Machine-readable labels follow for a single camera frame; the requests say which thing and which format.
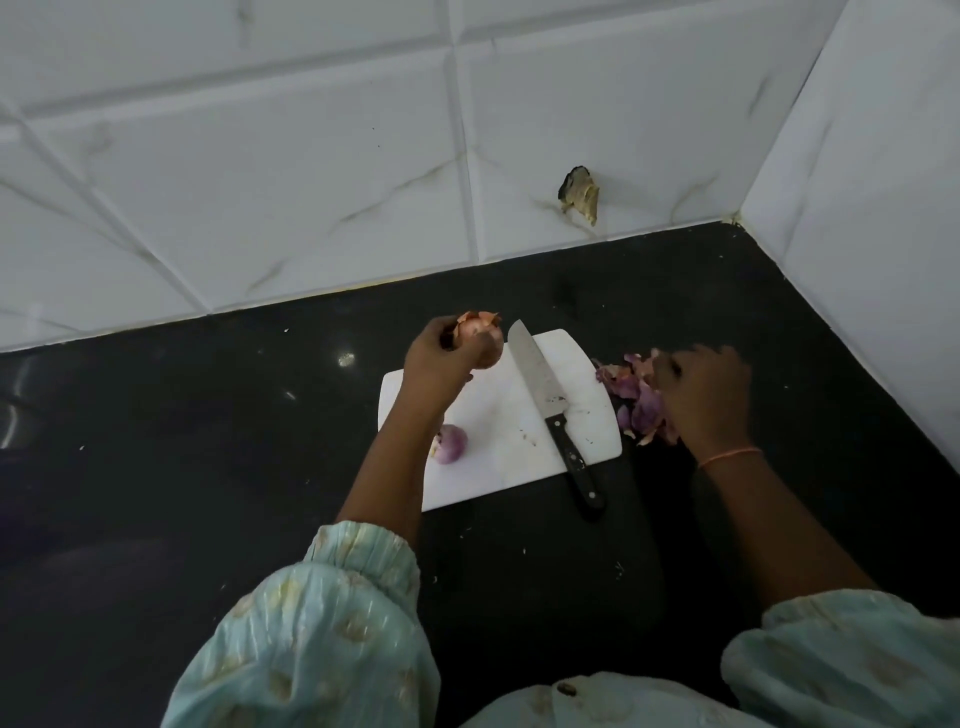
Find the orange thread bracelet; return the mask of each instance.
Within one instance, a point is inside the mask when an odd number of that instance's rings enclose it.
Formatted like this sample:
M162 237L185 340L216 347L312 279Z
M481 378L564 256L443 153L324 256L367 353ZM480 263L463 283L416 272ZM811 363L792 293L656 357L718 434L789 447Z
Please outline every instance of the orange thread bracelet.
M734 455L742 455L742 454L744 454L744 453L746 453L746 452L763 452L763 450L761 450L760 448L740 448L740 449L732 449L732 450L730 450L729 452L721 452L719 455L714 455L713 457L707 458L707 459L704 460L704 462L702 462L698 467L699 467L700 469L703 469L703 468L705 468L707 465L709 465L710 463L712 463L714 460L723 460L725 457L733 457Z

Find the sleeve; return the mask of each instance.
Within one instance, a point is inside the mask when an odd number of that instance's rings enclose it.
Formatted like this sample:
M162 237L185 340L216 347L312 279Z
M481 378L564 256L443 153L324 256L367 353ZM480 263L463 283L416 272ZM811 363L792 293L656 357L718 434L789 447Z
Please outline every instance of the sleeve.
M180 678L164 728L430 725L440 675L417 619L407 543L323 526L303 562L244 596Z
M742 710L781 728L955 725L960 619L882 592L805 596L738 635L721 672Z

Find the white cutting board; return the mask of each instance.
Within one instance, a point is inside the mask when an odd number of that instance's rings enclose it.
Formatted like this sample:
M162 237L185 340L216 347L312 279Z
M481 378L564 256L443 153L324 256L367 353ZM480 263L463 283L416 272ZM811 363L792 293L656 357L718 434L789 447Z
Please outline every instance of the white cutting board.
M617 457L620 430L610 397L577 342L557 328L534 336L543 357L564 388L569 407L566 431L588 465ZM383 426L403 380L390 372L380 385L377 428ZM473 373L444 421L462 427L467 451L457 462L440 465L428 458L423 473L423 510L513 488L565 472L564 461L534 405L510 353L489 369Z

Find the knife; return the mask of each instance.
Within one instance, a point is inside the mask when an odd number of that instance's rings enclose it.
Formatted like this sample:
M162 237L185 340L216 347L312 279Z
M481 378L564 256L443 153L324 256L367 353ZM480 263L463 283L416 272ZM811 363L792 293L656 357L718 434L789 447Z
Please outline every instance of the knife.
M553 442L564 459L566 470L573 478L577 493L591 511L602 511L607 505L607 499L593 485L583 455L566 434L564 412L569 402L560 382L522 321L516 321L510 327L507 343L510 344L510 353L514 356L516 367L534 398L540 416L546 422Z

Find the knife handle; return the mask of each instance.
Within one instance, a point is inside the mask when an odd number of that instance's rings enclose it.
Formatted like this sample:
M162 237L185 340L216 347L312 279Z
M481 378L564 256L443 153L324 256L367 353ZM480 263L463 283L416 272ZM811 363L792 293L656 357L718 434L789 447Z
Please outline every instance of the knife handle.
M602 511L607 506L607 499L593 485L593 478L590 477L583 455L566 434L566 417L564 415L548 417L545 422L584 505L590 510Z

